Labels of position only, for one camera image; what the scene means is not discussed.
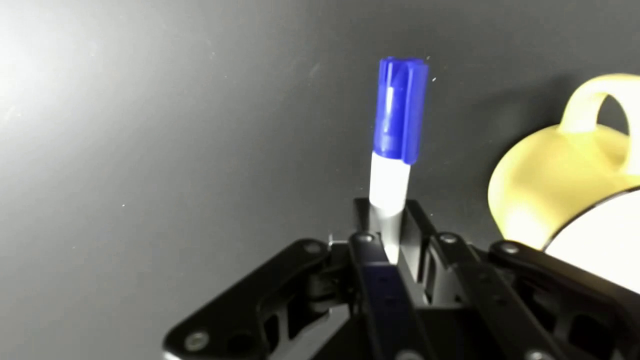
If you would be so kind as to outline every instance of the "mug handle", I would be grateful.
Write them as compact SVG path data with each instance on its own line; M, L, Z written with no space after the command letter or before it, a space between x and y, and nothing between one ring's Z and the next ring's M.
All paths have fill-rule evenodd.
M569 100L559 133L594 133L606 96L620 105L629 123L629 150L622 172L640 177L640 76L604 74L585 82Z

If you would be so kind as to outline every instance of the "gray wall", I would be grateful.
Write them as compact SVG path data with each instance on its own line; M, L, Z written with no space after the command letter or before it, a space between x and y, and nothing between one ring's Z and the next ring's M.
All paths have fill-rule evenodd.
M161 358L171 326L285 245L347 237L389 55L432 65L417 199L487 247L492 167L583 81L640 72L639 14L0 0L0 358Z

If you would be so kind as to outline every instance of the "blue cap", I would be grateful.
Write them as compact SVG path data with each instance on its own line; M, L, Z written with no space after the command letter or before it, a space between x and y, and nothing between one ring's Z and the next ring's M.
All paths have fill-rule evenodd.
M421 123L429 66L421 59L384 59L379 72L375 153L384 159L419 161Z

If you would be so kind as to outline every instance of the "marker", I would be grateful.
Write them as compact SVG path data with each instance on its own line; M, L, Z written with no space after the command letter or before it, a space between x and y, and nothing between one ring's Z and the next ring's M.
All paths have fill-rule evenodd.
M400 259L400 226L412 165L419 161L429 66L419 59L384 59L370 172L370 205L393 265Z

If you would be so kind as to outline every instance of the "yellow mug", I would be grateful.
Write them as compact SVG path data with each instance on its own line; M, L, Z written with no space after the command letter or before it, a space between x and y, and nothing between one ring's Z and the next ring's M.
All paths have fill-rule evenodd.
M599 125L609 96L625 110L629 137ZM585 82L559 126L505 155L488 207L505 239L640 293L640 267L630 256L640 250L640 76Z

